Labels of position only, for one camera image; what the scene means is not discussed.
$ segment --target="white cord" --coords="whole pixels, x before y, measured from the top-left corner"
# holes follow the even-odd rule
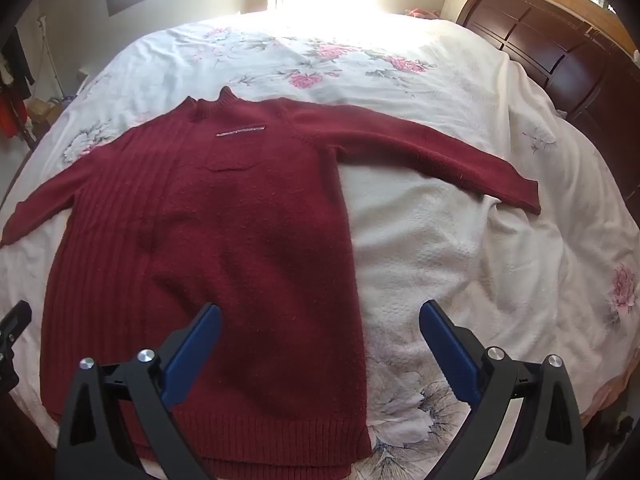
[[[38,63],[38,75],[36,76],[36,83],[33,86],[33,91],[31,94],[35,96],[38,93],[38,85],[40,84],[40,75],[42,74],[42,62],[44,61],[44,41],[42,42],[42,47],[40,49],[40,62]]]
[[[62,88],[62,83],[60,82],[60,78],[58,77],[58,71],[56,70],[56,65],[53,63],[53,57],[51,56],[51,49],[49,48],[49,40],[47,39],[47,27],[45,22],[45,16],[40,16],[38,18],[38,23],[40,24],[40,30],[42,31],[42,46],[47,49],[47,56],[49,56],[49,62],[51,63],[51,69],[53,70],[53,77],[56,79],[58,83],[58,88],[60,88],[60,95],[64,98],[65,91]]]

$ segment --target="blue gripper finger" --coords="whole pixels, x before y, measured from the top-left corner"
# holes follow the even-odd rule
[[[222,330],[222,313],[214,304],[200,311],[188,327],[174,357],[164,368],[162,403],[168,410],[187,398],[200,369],[206,362]]]
[[[420,309],[422,337],[429,345],[456,398],[473,408],[482,398],[479,386],[480,368],[456,336],[455,329],[455,325],[438,303],[431,300],[423,304]]]

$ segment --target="bed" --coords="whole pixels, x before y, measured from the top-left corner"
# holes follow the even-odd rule
[[[607,161],[640,219],[640,70],[596,28],[546,0],[468,0],[457,23],[520,63]]]
[[[421,339],[425,300],[438,300],[455,323],[514,358],[561,355],[585,420],[610,393],[606,385],[634,367],[640,232],[625,205],[631,197],[600,154],[606,150],[561,117],[522,65],[443,20],[257,13],[145,36],[44,137],[0,210],[0,226],[20,200],[95,146],[188,95],[215,100],[224,85],[248,100],[348,103],[428,124],[540,183],[542,214],[534,216],[409,170],[340,167],[373,448],[350,478],[422,480],[468,412]],[[57,426],[40,402],[40,330],[67,219],[63,212],[0,250],[0,311],[22,299],[34,309],[15,348],[21,380],[12,395],[52,445]],[[512,402],[482,474],[497,467],[517,412]]]

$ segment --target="sweater collar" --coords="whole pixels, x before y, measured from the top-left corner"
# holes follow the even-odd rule
[[[180,106],[185,106],[188,107],[189,110],[192,110],[193,120],[197,121],[212,115],[216,110],[224,107],[225,105],[241,100],[242,99],[234,95],[231,88],[223,86],[222,90],[220,90],[220,96],[215,101],[207,101],[206,99],[196,100],[192,97],[187,97],[185,102]]]

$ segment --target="sweater sleeve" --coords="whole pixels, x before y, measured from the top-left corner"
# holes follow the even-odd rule
[[[433,128],[351,105],[282,99],[282,106],[296,131],[332,147],[339,162],[411,168],[540,214],[536,181],[522,177],[505,160]]]
[[[2,230],[0,248],[16,243],[59,212],[73,206],[94,168],[96,161],[92,155],[83,156],[18,203]]]

